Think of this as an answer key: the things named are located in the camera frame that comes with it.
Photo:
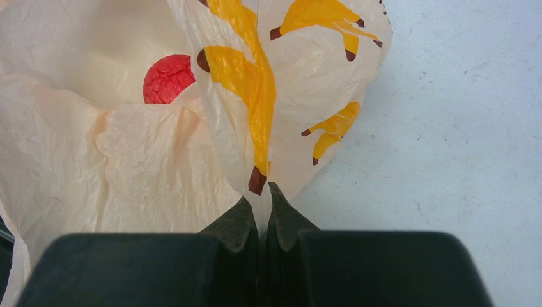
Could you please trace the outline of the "red fake strawberry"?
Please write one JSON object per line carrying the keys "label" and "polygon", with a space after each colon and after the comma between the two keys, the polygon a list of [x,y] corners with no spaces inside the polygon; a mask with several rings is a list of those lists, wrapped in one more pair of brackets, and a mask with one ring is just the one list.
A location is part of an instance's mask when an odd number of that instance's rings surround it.
{"label": "red fake strawberry", "polygon": [[170,104],[194,82],[189,55],[166,56],[154,63],[144,77],[144,103]]}

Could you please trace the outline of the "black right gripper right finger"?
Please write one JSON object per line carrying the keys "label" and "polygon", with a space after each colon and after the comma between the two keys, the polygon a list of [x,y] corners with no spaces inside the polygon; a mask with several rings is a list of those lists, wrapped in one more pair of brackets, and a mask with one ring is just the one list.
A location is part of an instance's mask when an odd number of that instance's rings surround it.
{"label": "black right gripper right finger", "polygon": [[466,247],[424,231],[321,230],[270,184],[267,306],[491,306]]}

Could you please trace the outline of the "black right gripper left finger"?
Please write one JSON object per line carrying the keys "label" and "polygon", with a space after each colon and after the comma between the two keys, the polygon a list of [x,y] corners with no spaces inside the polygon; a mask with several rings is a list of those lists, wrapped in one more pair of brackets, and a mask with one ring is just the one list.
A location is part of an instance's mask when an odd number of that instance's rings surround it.
{"label": "black right gripper left finger", "polygon": [[82,233],[42,255],[19,306],[253,306],[258,234],[241,199],[198,233]]}

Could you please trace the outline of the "translucent orange plastic bag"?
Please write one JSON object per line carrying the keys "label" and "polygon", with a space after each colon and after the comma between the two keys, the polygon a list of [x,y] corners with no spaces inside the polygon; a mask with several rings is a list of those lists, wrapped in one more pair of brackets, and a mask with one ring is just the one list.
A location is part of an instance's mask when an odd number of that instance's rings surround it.
{"label": "translucent orange plastic bag", "polygon": [[[383,1],[2,1],[2,306],[77,232],[196,232],[270,183],[296,196],[335,154],[391,46]],[[191,57],[170,104],[149,68]]]}

